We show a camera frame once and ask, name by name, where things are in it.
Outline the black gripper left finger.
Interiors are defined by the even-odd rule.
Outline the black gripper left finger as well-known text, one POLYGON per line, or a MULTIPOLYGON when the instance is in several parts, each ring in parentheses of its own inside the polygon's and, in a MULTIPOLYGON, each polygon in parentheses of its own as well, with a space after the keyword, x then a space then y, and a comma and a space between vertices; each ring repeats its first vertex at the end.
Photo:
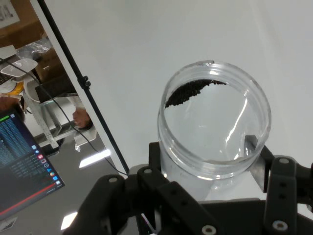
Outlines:
POLYGON ((98 179, 65 235, 117 235, 128 219, 144 214, 158 235, 220 235, 217 220, 177 182, 161 173, 160 146, 149 144, 149 164, 127 179, 98 179))

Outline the bare human hand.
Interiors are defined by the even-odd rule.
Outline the bare human hand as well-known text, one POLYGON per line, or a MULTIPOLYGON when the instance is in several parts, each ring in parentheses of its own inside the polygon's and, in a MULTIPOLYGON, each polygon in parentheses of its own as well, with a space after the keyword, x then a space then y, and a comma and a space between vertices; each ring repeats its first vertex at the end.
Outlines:
POLYGON ((90 129, 93 125, 92 120, 85 109, 76 108, 73 113, 73 120, 75 125, 80 129, 90 129))

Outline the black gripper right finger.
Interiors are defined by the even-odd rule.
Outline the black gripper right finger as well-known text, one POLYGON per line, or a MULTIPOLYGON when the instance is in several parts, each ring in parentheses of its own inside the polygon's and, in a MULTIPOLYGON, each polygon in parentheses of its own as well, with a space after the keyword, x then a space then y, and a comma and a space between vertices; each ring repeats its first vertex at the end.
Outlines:
POLYGON ((313 221, 297 211, 299 204, 313 208, 313 169, 293 158, 274 156, 264 146, 250 173, 266 194, 249 202, 246 235, 311 235, 313 221))

